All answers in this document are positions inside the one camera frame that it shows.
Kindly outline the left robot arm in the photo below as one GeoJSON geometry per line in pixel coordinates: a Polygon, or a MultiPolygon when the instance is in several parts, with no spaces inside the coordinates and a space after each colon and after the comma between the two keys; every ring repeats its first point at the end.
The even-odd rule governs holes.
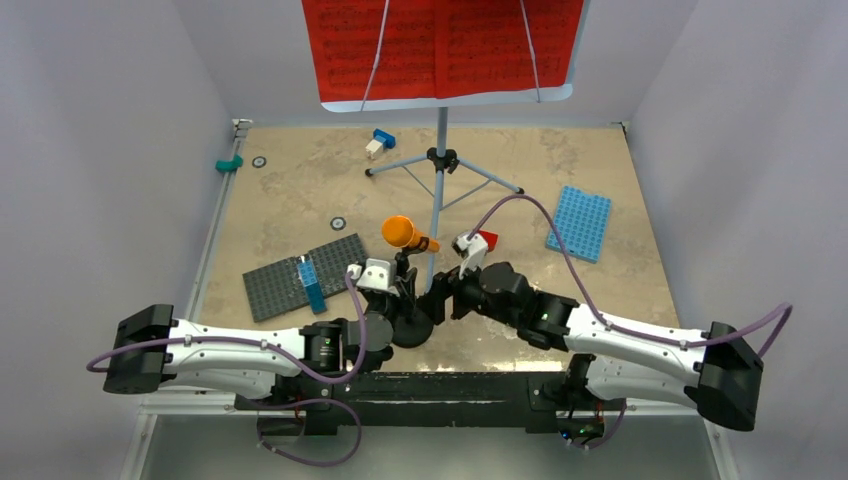
{"type": "Polygon", "coordinates": [[[142,395],[167,386],[217,390],[272,408],[292,405],[298,378],[345,384],[381,368],[395,347],[415,348],[433,331],[404,278],[351,265],[344,282],[354,320],[338,318],[300,328],[239,330],[177,319],[166,304],[122,320],[112,350],[86,369],[105,376],[103,390],[142,395]]]}

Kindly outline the black microphone stand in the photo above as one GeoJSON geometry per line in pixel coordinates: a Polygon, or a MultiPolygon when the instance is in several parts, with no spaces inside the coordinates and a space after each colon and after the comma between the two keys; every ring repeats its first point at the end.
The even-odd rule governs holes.
{"type": "MultiPolygon", "coordinates": [[[[417,271],[415,267],[410,266],[409,257],[417,253],[409,253],[400,249],[395,255],[394,260],[397,263],[397,276],[403,275],[406,271],[417,271]]],[[[406,317],[398,318],[393,325],[392,343],[400,348],[412,349],[423,345],[432,335],[434,324],[432,324],[416,307],[414,310],[409,309],[406,317]]]]}

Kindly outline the orange toy microphone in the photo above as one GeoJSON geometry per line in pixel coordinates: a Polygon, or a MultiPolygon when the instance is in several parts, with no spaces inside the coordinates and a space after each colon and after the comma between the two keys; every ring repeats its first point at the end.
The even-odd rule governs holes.
{"type": "Polygon", "coordinates": [[[381,235],[390,246],[409,253],[438,253],[439,242],[420,231],[411,219],[402,215],[387,218],[381,226],[381,235]]]}

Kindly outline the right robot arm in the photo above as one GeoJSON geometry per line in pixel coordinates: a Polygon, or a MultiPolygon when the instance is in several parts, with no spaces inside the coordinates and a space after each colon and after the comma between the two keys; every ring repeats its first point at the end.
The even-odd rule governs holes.
{"type": "Polygon", "coordinates": [[[572,353],[573,373],[562,379],[561,392],[573,406],[638,398],[692,408],[730,430],[755,427],[764,362],[728,324],[664,329],[594,312],[533,287],[508,262],[440,272],[416,305],[434,324],[474,312],[513,328],[535,348],[572,353]]]}

